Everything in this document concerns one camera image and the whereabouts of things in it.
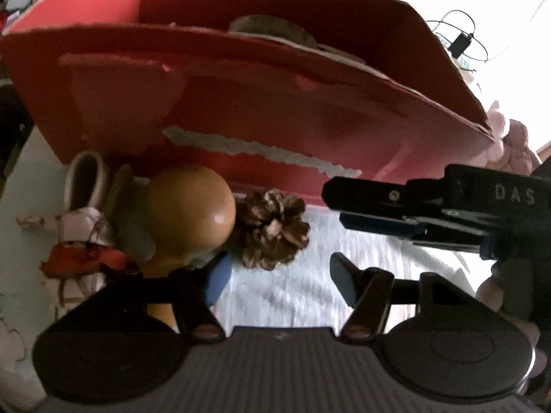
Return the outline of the brown pine cone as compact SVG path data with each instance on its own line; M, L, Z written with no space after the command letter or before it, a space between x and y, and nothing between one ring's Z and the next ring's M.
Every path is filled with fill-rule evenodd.
M307 248L310 225L303 199L277 189L254 192L236 203L232 243L246 268L273 271Z

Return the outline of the black charger adapter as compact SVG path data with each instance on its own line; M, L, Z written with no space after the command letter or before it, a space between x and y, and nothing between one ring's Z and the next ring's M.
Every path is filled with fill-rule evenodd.
M448 46L447 50L454 59L459 57L468 49L472 43L472 34L460 33L456 39Z

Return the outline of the large red cardboard box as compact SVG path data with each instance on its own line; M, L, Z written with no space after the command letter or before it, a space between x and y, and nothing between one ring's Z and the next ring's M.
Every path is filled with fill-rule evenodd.
M228 31L248 15L319 48ZM62 162L91 148L143 176L197 163L239 191L319 203L333 176L437 178L491 143L482 105L400 0L39 0L1 56Z

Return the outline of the white power strip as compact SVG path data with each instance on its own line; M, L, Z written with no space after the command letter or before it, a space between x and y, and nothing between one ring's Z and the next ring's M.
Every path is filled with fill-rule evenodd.
M452 55L452 50L450 50L450 48L453 44L453 41L449 40L448 38L446 38L444 35L440 33L436 33L435 35L436 35L436 38L438 38L439 41L441 42L443 48L446 50L452 62L455 63L455 65L459 68L460 71L470 72L470 73L476 72L475 66L469 62L469 60L467 59L464 53L460 54L458 57L455 57Z

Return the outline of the pink plush rabbit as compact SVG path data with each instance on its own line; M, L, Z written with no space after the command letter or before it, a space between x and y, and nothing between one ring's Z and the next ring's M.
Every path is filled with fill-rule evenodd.
M529 148L527 127L520 121L501 113L495 101L487 112L493 143L470 162L478 168L530 176L541 160Z

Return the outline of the round woven basket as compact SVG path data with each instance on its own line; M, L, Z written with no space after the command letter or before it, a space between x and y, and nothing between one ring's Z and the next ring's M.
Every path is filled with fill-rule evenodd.
M280 38L292 43L317 50L316 39L303 27L291 21L268 15L248 15L230 23L229 32L239 34L264 35L269 38Z

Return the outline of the wooden gourd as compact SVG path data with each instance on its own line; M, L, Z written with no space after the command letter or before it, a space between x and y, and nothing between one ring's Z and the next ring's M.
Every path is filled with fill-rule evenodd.
M235 225L236 206L220 175L203 166L190 166L151 180L146 214L156 252L141 272L154 278L180 267L202 267L221 252ZM176 326L169 307L153 307L149 315Z

